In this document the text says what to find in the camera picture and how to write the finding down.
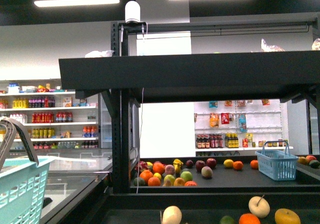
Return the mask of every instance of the ceiling light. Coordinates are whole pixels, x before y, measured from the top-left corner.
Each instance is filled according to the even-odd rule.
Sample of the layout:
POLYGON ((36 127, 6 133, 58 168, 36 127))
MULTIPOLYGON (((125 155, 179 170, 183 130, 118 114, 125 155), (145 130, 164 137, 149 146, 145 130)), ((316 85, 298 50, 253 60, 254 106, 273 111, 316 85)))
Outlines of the ceiling light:
POLYGON ((110 5, 118 4, 119 0, 43 0, 35 1, 38 7, 62 7, 62 6, 83 6, 83 5, 110 5))

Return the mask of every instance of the black surface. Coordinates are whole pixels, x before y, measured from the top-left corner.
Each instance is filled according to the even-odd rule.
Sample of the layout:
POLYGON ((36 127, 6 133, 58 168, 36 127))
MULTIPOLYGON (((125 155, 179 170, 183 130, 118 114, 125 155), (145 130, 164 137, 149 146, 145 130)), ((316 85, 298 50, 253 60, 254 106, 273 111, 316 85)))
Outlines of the black surface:
MULTIPOLYGON (((202 209, 201 206, 197 207, 194 210, 181 210, 183 217, 181 223, 185 224, 188 222, 189 224, 212 224, 218 223, 219 220, 225 216, 230 215, 234 218, 236 223, 240 216, 244 213, 248 213, 249 209, 236 209, 237 206, 232 206, 230 209, 202 209)), ((164 210, 109 210, 106 213, 106 216, 102 220, 101 223, 112 223, 112 224, 140 224, 140 223, 149 223, 149 224, 160 224, 160 211, 164 210)), ((261 224, 276 224, 275 223, 275 213, 276 209, 271 209, 269 215, 260 219, 261 224)), ((320 211, 318 209, 294 209, 301 222, 308 224, 319 224, 320 220, 320 211)))
POLYGON ((280 99, 319 81, 318 59, 319 51, 296 51, 59 59, 59 66, 65 89, 129 88, 141 101, 144 87, 150 103, 280 99))
MULTIPOLYGON (((201 173, 196 171, 193 167, 189 169, 192 173, 193 180, 198 186, 140 186, 139 193, 172 193, 172 192, 252 192, 252 191, 270 191, 270 192, 284 192, 293 190, 305 191, 320 191, 320 181, 309 177, 308 175, 297 171, 295 180, 275 181, 258 170, 253 170, 250 164, 244 164, 241 171, 234 169, 226 169, 223 164, 218 164, 213 170, 212 179, 204 179, 201 173)), ((136 192, 136 187, 133 185, 132 179, 132 193, 136 192)))

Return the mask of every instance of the light blue shopping basket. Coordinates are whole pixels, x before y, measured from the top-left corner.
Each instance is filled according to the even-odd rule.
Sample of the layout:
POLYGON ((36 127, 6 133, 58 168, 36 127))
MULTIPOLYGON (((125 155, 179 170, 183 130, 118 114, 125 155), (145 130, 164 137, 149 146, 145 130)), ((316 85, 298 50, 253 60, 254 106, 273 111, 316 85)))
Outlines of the light blue shopping basket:
POLYGON ((290 154, 288 142, 285 151, 265 150, 268 143, 279 141, 267 141, 263 149, 255 152, 258 159, 259 171, 273 180, 295 180, 298 157, 290 154))
POLYGON ((0 145, 0 223, 37 224, 40 221, 45 187, 52 158, 39 158, 24 126, 0 118, 6 136, 0 145), (16 133, 29 158, 6 159, 16 133))

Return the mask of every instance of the black shelf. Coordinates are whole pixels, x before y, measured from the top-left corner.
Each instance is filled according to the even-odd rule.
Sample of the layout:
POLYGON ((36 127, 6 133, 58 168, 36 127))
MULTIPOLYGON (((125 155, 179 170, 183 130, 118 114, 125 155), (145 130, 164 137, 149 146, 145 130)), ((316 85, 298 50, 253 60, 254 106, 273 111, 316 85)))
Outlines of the black shelf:
POLYGON ((60 59, 59 66, 64 88, 131 89, 139 102, 144 88, 143 102, 159 103, 310 92, 320 79, 319 59, 319 51, 294 51, 60 59))

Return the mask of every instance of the apple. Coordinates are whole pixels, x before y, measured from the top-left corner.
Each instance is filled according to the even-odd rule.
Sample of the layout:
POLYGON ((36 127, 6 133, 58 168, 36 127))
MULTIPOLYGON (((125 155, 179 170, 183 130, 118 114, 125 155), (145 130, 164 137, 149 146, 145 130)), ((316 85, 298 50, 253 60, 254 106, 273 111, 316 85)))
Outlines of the apple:
POLYGON ((203 160, 197 160, 196 164, 195 164, 195 168, 197 170, 197 172, 201 172, 201 169, 206 166, 205 162, 203 160))
POLYGON ((185 165, 187 166, 187 168, 192 168, 194 165, 193 163, 194 162, 192 160, 187 160, 185 165))
POLYGON ((212 170, 210 167, 208 166, 204 166, 202 169, 201 169, 201 175, 205 178, 205 179, 210 179, 212 178, 212 170))
POLYGON ((254 196, 249 201, 249 210, 256 217, 265 218, 270 212, 270 206, 263 196, 254 196))
POLYGON ((207 162, 207 166, 209 166, 211 169, 214 169, 216 167, 216 160, 214 158, 209 158, 208 160, 206 160, 207 162))
POLYGON ((316 160, 317 158, 315 156, 313 156, 313 155, 307 155, 306 159, 307 159, 306 161, 309 163, 310 161, 316 160))
POLYGON ((293 210, 286 208, 278 209, 274 219, 276 224, 301 224, 299 216, 293 210))

